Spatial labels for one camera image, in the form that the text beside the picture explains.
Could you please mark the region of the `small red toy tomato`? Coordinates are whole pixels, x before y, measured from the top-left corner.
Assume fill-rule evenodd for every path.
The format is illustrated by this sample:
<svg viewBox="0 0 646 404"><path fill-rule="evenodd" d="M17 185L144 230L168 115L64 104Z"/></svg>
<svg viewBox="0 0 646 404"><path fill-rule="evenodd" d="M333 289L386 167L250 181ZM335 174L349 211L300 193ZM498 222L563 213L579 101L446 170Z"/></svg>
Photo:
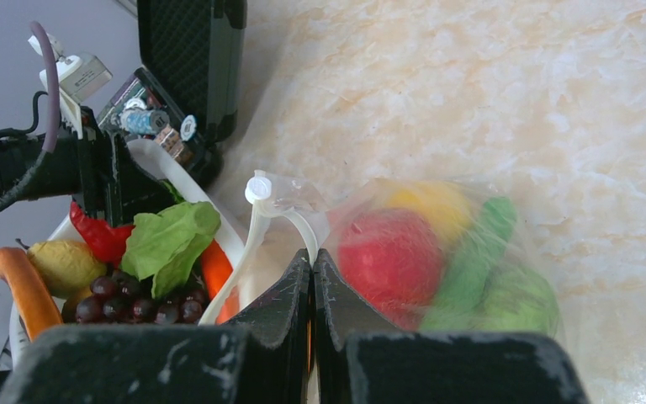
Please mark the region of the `small red toy tomato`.
<svg viewBox="0 0 646 404"><path fill-rule="evenodd" d="M338 269L362 298L396 326L415 331L436 294L445 257L429 222L412 210L357 215L343 230Z"/></svg>

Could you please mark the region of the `yellow toy lemon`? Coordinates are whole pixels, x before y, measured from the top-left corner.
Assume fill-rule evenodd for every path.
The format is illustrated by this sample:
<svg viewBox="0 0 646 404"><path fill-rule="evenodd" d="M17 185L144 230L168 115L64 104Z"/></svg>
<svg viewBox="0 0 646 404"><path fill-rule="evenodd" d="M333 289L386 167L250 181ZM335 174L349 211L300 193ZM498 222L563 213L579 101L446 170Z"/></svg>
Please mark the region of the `yellow toy lemon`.
<svg viewBox="0 0 646 404"><path fill-rule="evenodd" d="M397 183L385 208L412 210L425 218L445 245L456 244L472 223L472 207L459 186L450 182Z"/></svg>

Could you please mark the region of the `green toy cucumber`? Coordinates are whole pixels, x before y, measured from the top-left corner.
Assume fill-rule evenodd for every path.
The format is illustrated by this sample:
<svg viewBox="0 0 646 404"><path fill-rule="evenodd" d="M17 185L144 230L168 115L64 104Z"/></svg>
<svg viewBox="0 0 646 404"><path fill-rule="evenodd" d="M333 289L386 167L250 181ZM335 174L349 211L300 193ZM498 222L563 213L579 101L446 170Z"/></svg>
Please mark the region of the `green toy cucumber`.
<svg viewBox="0 0 646 404"><path fill-rule="evenodd" d="M507 197L496 196L483 203L421 320L422 331L469 328L491 270L506 253L516 221L516 207Z"/></svg>

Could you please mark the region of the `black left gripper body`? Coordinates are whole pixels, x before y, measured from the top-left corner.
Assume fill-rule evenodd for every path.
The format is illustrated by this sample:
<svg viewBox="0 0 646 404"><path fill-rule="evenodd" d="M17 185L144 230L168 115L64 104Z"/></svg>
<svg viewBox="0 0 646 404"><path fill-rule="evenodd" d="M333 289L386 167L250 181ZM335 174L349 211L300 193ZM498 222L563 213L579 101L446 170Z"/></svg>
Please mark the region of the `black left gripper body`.
<svg viewBox="0 0 646 404"><path fill-rule="evenodd" d="M110 70L89 53L67 55L47 35L59 82L61 129L55 153L74 167L75 201L85 215L111 226L129 225L139 213L157 213L175 204L165 184L133 158L124 137L102 130L82 104L112 79Z"/></svg>

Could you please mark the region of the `small green toy cabbage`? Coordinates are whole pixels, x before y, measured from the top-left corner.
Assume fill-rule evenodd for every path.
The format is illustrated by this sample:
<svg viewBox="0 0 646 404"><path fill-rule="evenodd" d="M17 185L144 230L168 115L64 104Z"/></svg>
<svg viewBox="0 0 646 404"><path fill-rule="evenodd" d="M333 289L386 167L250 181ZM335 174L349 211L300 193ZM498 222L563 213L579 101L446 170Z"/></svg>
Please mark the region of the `small green toy cabbage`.
<svg viewBox="0 0 646 404"><path fill-rule="evenodd" d="M549 282L531 268L508 264L492 274L472 328L552 337L558 325L559 306Z"/></svg>

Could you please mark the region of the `yellow toy mango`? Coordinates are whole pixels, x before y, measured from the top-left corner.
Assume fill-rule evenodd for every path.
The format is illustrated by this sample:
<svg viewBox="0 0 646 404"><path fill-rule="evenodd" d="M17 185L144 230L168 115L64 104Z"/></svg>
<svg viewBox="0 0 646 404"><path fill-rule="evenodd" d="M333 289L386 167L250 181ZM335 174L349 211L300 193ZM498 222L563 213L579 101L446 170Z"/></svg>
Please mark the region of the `yellow toy mango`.
<svg viewBox="0 0 646 404"><path fill-rule="evenodd" d="M48 291L63 300L83 290L108 271L106 264L94 256L85 242L37 242L27 249L26 254Z"/></svg>

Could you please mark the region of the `clear zip top bag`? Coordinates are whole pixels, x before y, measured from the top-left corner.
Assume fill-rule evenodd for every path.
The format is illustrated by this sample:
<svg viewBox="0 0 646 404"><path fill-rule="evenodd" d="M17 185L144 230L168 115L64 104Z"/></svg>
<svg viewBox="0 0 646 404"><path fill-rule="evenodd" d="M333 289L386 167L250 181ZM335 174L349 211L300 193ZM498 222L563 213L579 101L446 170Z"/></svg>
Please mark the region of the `clear zip top bag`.
<svg viewBox="0 0 646 404"><path fill-rule="evenodd" d="M519 210L490 186L374 178L327 204L302 178L258 170L245 195L248 238L205 324L253 307L275 279L274 259L302 247L320 279L320 329L337 348L357 332L531 332L567 341Z"/></svg>

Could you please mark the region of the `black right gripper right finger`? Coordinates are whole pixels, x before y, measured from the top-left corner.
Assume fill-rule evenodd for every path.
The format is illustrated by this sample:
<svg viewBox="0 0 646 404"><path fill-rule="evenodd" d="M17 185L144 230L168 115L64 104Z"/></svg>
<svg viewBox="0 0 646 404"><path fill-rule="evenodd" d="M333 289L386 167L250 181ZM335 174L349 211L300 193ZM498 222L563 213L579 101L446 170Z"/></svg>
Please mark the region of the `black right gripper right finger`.
<svg viewBox="0 0 646 404"><path fill-rule="evenodd" d="M321 403L586 403L568 354L528 332L405 332L320 250L315 292Z"/></svg>

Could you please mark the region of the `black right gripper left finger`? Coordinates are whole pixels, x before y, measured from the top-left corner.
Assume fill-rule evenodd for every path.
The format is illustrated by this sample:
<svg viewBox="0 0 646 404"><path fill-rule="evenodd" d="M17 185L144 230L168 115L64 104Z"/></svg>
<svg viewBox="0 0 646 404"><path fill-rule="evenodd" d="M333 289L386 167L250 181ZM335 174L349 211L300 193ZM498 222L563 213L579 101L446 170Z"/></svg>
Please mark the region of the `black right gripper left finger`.
<svg viewBox="0 0 646 404"><path fill-rule="evenodd" d="M0 403L301 403L310 263L219 326L61 326L23 354Z"/></svg>

